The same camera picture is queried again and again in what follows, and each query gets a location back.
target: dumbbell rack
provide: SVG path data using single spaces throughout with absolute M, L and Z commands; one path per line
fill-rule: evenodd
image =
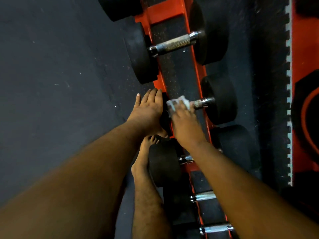
M 189 21 L 188 21 L 188 13 L 191 7 L 193 0 L 166 0 L 161 3 L 155 4 L 150 7 L 143 8 L 144 11 L 142 14 L 136 15 L 135 16 L 135 22 L 141 22 L 144 32 L 146 35 L 150 37 L 151 42 L 153 43 L 152 39 L 152 32 L 151 32 L 151 25 L 161 23 L 163 21 L 166 21 L 168 19 L 178 17 L 178 16 L 184 16 L 185 19 L 185 25 L 186 25 L 186 30 L 188 33 L 190 33 L 190 28 L 189 28 Z M 196 73 L 196 78 L 197 78 L 197 85 L 199 89 L 199 94 L 200 98 L 203 98 L 202 95 L 202 89 L 201 89 L 201 80 L 207 76 L 205 66 L 198 64 L 196 59 L 195 59 L 195 52 L 193 46 L 191 48 L 191 54 L 192 54 L 192 60 L 194 63 L 194 69 Z M 157 80 L 153 81 L 154 87 L 157 89 L 162 89 L 163 92 L 167 93 L 167 88 L 166 84 L 164 81 L 164 78 L 162 76 L 161 68 L 159 67 L 159 73 L 157 75 Z M 210 135 L 210 129 L 214 127 L 213 123 L 209 120 L 207 114 L 204 112 L 204 117 L 205 117 L 205 122 L 207 126 L 207 132 L 208 132 L 208 137 L 210 142 L 212 143 L 211 140 L 211 135 Z M 192 171 L 198 171 L 200 170 L 198 166 L 192 162 L 192 163 L 186 163 L 182 169 L 189 174 L 189 182 L 191 184 L 192 192 L 195 194 L 195 189 L 193 187 L 192 181 L 191 181 L 191 172 Z M 203 219 L 201 217 L 201 211 L 198 202 L 196 202 L 197 208 L 198 208 L 198 216 L 199 216 L 199 222 L 201 225 L 204 225 Z

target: dark floor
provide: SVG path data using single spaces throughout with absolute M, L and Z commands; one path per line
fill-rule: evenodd
M 287 153 L 281 145 L 285 131 L 279 133 L 278 129 L 286 122 L 285 118 L 278 122 L 278 114 L 286 112 L 278 104 L 286 97 L 279 102 L 275 99 L 280 96 L 267 100 L 267 95 L 280 93 L 285 84 L 275 84 L 278 76 L 270 72 L 274 63 L 264 69 L 257 62 L 273 47 L 271 36 L 260 40 L 260 33 L 277 33 L 267 25 L 258 25 L 278 13 L 271 8 L 273 3 L 229 2 L 229 48 L 221 62 L 207 66 L 207 73 L 226 72 L 234 82 L 239 113 L 233 123 L 245 126 L 256 146 L 261 144 L 262 154 L 267 155 L 265 168 L 269 169 L 263 175 L 277 189 L 285 187 L 287 180 L 286 171 L 281 169 L 286 161 L 280 159 Z M 259 10 L 258 5 L 269 13 L 263 13 L 264 8 Z M 0 206 L 84 145 L 124 122 L 136 93 L 153 86 L 140 85 L 130 67 L 122 40 L 129 22 L 111 22 L 97 0 L 0 0 Z M 176 19 L 152 31 L 157 42 L 184 34 L 185 28 L 182 20 Z M 268 48 L 261 53 L 256 51 L 260 43 Z M 171 98 L 199 97 L 189 48 L 165 55 L 160 62 Z M 269 87 L 268 81 L 255 82 L 256 74 L 269 75 L 273 86 Z M 277 120 L 259 115 L 259 110 L 272 111 Z M 131 236 L 134 205 L 130 173 L 126 179 L 115 234 L 121 239 Z

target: hairy leg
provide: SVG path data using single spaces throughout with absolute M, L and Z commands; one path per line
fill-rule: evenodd
M 170 239 L 172 231 L 164 212 L 163 202 L 147 171 L 148 152 L 152 144 L 158 143 L 154 136 L 145 137 L 140 152 L 132 166 L 135 183 L 135 210 L 133 239 Z

